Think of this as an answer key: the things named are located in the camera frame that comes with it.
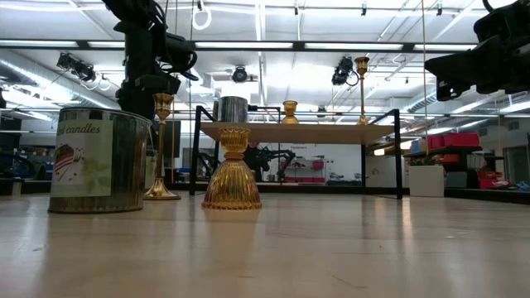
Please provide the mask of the wooden shelf riser black legs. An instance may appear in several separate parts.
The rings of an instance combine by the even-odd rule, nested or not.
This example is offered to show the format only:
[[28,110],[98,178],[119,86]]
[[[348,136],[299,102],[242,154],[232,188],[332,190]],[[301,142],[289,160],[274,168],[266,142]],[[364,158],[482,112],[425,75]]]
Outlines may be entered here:
[[189,193],[195,193],[198,170],[200,134],[203,132],[215,141],[214,153],[219,154],[220,132],[222,128],[245,128],[250,131],[248,140],[251,142],[271,143],[313,143],[313,144],[350,144],[362,145],[393,134],[397,152],[394,193],[397,199],[404,195],[402,187],[401,167],[401,125],[400,111],[392,109],[379,115],[368,125],[322,125],[322,124],[281,124],[281,123],[228,123],[216,121],[210,113],[199,106],[195,110],[195,126],[190,158]]

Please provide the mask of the black monitor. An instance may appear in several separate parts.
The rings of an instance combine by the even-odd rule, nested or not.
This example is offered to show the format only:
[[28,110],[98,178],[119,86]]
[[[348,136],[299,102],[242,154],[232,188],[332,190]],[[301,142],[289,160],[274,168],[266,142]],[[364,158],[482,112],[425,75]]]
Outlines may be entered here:
[[[159,123],[150,126],[151,136],[148,138],[148,150],[158,152],[158,130]],[[163,156],[166,160],[175,159],[180,156],[181,121],[166,120],[163,128]]]

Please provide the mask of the black overhead frame bar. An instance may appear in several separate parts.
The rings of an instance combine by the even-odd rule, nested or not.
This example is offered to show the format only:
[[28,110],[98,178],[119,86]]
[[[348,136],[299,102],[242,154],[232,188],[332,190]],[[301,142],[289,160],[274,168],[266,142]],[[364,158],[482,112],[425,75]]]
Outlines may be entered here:
[[[323,41],[189,41],[198,51],[288,51],[288,52],[367,52],[451,54],[475,48],[469,43],[426,43],[413,42],[323,42]],[[123,41],[90,40],[23,40],[0,39],[0,48],[5,49],[47,49],[47,50],[122,50]]]

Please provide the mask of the small red storage bins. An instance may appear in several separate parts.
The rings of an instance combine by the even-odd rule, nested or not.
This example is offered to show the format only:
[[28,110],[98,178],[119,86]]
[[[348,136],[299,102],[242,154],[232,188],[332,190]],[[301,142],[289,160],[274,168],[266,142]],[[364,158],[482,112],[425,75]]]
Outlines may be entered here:
[[478,181],[482,190],[495,190],[510,185],[510,182],[504,179],[504,174],[496,171],[479,171]]

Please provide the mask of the brass candlestick holder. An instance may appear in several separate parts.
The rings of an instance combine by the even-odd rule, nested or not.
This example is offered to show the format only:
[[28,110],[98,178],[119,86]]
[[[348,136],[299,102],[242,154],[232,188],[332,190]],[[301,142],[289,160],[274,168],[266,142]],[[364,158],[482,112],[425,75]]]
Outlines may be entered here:
[[359,125],[366,125],[368,123],[365,115],[364,107],[364,79],[365,74],[368,72],[369,58],[366,56],[358,57],[354,60],[356,64],[357,74],[359,76],[359,89],[360,89],[360,116]]
[[171,103],[173,96],[170,94],[155,94],[155,113],[159,118],[158,128],[158,158],[157,158],[157,176],[153,182],[152,187],[144,194],[145,200],[179,200],[181,197],[177,194],[171,193],[164,181],[164,132],[166,126],[166,119],[171,113]]

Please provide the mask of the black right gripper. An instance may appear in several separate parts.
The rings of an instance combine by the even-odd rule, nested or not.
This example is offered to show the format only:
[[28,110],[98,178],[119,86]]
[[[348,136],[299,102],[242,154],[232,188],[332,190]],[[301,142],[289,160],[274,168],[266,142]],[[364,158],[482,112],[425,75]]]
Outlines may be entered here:
[[479,44],[472,50],[432,58],[425,68],[436,76],[436,99],[457,99],[472,86],[480,94],[530,91],[530,0],[492,7],[474,24]]

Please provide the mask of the amber ribbed glass candle holder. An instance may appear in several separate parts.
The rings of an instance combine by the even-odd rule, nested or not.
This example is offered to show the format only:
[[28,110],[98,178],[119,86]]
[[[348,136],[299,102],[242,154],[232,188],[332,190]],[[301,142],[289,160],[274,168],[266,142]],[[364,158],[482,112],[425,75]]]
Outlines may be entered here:
[[244,127],[219,129],[224,161],[210,179],[202,207],[220,210],[261,209],[258,187],[244,153],[248,147],[250,130]]
[[285,117],[282,120],[282,124],[298,124],[299,121],[295,116],[297,101],[286,100],[283,102]]

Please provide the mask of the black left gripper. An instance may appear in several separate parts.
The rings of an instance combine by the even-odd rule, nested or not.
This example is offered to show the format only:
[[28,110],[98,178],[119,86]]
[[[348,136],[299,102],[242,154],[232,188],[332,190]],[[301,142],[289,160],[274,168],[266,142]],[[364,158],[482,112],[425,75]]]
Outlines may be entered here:
[[134,81],[124,80],[121,88],[116,92],[116,98],[123,111],[153,120],[155,95],[174,95],[180,85],[178,78],[170,75],[144,74]]

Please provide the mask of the white pot with green plant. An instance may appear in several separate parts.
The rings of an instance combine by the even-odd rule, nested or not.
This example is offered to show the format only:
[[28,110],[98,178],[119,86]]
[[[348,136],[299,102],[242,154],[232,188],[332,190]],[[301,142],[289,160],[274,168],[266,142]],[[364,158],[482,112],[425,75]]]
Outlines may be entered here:
[[434,156],[413,157],[408,170],[410,196],[440,198],[444,196],[443,166]]

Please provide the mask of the red bin rack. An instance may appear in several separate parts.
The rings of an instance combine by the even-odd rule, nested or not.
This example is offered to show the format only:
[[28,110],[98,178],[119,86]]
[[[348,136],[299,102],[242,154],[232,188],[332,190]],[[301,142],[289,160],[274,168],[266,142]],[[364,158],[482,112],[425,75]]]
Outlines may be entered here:
[[324,160],[295,159],[284,170],[285,182],[323,185],[325,177]]

